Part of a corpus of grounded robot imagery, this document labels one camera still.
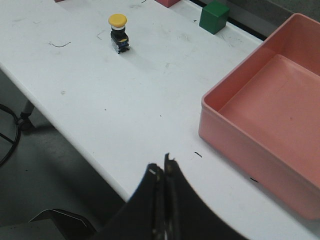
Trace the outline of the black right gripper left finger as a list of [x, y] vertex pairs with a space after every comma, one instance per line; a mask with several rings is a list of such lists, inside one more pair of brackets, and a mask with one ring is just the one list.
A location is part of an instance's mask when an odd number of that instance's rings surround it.
[[147, 165], [137, 189], [93, 240], [163, 240], [164, 173], [155, 163]]

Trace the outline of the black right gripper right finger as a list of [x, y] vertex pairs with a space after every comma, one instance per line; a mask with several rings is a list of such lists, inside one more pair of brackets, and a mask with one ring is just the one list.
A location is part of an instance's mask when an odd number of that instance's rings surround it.
[[168, 153], [164, 157], [164, 209], [168, 240], [246, 239], [206, 205]]

